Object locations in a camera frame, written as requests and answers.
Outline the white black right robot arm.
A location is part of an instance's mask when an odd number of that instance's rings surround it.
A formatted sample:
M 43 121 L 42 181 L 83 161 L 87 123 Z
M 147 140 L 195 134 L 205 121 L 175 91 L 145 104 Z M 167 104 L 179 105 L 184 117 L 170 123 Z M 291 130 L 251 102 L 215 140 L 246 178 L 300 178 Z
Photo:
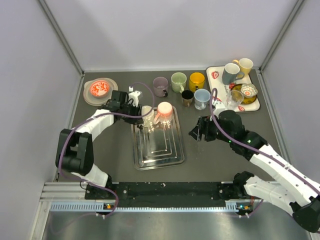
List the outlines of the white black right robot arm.
M 215 112 L 198 118 L 188 133 L 197 141 L 220 140 L 250 163 L 270 175 L 279 186 L 244 171 L 233 180 L 233 192 L 239 198 L 258 197 L 284 210 L 311 233 L 320 231 L 320 184 L 311 180 L 283 159 L 259 134 L 247 130 L 233 110 Z

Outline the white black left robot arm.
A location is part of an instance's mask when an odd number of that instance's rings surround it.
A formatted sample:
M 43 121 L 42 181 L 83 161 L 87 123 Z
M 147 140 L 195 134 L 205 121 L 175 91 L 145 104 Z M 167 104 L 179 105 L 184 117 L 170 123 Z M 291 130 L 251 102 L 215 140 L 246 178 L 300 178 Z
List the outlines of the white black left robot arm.
M 112 178 L 94 163 L 94 140 L 119 120 L 138 125 L 142 120 L 139 100 L 141 91 L 129 93 L 114 90 L 111 98 L 98 107 L 94 114 L 72 129 L 59 134 L 55 165 L 60 174 L 68 172 L 96 187 L 102 198 L 109 198 L 114 191 Z

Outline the brown striped small mug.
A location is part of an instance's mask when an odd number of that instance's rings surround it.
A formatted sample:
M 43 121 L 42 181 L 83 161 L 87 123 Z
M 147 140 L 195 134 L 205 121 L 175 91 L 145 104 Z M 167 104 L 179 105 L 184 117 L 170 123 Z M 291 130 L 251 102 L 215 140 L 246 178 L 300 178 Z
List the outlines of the brown striped small mug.
M 181 97 L 183 105 L 185 107 L 190 107 L 194 99 L 194 93 L 191 90 L 184 90 L 181 93 Z

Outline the light grey ceramic mug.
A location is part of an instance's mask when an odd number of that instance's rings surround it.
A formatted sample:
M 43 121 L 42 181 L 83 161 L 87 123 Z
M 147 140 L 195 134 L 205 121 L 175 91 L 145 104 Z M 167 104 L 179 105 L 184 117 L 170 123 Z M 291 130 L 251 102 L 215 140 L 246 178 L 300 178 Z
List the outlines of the light grey ceramic mug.
M 206 89 L 198 89 L 194 93 L 194 107 L 197 110 L 204 110 L 210 100 L 210 92 Z

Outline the cream ceramic mug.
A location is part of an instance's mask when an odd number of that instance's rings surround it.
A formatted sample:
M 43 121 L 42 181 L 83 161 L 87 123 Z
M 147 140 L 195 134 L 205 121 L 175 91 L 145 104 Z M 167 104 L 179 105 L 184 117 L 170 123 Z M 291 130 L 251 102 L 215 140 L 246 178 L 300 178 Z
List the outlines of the cream ceramic mug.
M 154 124 L 155 112 L 153 107 L 149 105 L 144 105 L 141 109 L 141 114 L 143 115 L 143 127 L 150 128 Z

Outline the light green ceramic mug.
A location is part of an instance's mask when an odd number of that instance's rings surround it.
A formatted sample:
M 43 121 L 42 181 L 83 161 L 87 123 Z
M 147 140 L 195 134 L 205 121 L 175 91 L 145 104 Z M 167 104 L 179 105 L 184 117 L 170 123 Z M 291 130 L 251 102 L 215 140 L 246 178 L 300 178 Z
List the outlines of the light green ceramic mug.
M 187 76 L 182 72 L 175 72 L 171 76 L 171 87 L 175 93 L 182 93 L 186 88 Z

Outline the yellow ceramic mug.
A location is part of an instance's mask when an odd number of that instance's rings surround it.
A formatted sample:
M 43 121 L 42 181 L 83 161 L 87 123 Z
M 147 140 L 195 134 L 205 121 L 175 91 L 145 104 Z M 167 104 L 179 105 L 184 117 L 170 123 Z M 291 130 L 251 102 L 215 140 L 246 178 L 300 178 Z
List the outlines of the yellow ceramic mug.
M 203 89 L 205 84 L 205 76 L 200 72 L 194 72 L 189 77 L 189 90 L 195 92 Z

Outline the purple ceramic mug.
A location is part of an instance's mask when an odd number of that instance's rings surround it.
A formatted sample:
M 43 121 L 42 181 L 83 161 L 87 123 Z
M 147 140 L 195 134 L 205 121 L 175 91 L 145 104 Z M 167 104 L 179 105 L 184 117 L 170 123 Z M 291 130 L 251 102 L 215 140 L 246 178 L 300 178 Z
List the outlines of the purple ceramic mug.
M 158 76 L 153 80 L 153 92 L 157 97 L 168 96 L 169 81 L 163 76 Z

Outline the pink ceramic mug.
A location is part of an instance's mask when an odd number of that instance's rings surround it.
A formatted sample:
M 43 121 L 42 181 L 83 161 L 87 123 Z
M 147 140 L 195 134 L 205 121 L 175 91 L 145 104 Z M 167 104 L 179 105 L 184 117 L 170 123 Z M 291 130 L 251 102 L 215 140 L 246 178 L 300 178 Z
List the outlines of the pink ceramic mug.
M 169 102 L 161 102 L 157 106 L 156 115 L 153 119 L 153 124 L 163 124 L 168 125 L 173 118 L 173 106 Z

